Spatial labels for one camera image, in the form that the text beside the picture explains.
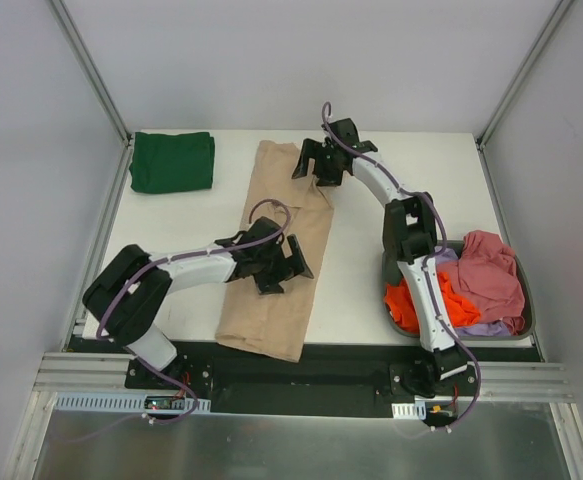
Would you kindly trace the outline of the beige t shirt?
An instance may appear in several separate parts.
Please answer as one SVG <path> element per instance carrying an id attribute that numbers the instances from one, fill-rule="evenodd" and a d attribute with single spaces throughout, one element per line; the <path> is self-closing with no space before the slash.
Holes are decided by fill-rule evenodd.
<path id="1" fill-rule="evenodd" d="M 291 143 L 259 143 L 240 227 L 263 199 L 286 205 L 291 214 L 286 232 L 297 237 L 314 277 L 294 277 L 282 294 L 272 295 L 259 294 L 252 278 L 229 283 L 215 333 L 223 346 L 294 363 L 302 354 L 334 214 L 329 193 L 313 177 L 292 178 L 299 155 Z"/>

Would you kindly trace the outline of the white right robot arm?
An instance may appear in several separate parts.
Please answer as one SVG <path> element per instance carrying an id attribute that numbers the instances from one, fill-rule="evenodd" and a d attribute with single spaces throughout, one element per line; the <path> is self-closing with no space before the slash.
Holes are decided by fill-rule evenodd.
<path id="1" fill-rule="evenodd" d="M 451 324 L 437 274 L 436 246 L 447 237 L 430 196 L 400 184 L 373 142 L 363 141 L 349 119 L 321 125 L 325 139 L 305 139 L 294 179 L 313 175 L 320 186 L 335 187 L 349 174 L 384 207 L 382 243 L 385 258 L 393 261 L 406 281 L 419 325 L 423 387 L 444 394 L 467 369 L 468 361 Z"/>

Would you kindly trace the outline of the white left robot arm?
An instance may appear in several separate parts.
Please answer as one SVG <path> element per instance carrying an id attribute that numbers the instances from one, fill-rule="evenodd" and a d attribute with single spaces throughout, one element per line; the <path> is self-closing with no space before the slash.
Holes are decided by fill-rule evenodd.
<path id="1" fill-rule="evenodd" d="M 86 289 L 82 304 L 99 323 L 97 338 L 144 360 L 150 380 L 170 389 L 180 382 L 183 367 L 176 347 L 155 325 L 168 295 L 248 277 L 259 294 L 282 294 L 281 284 L 296 276 L 313 276 L 297 237 L 261 217 L 249 229 L 197 251 L 150 254 L 127 245 Z"/>

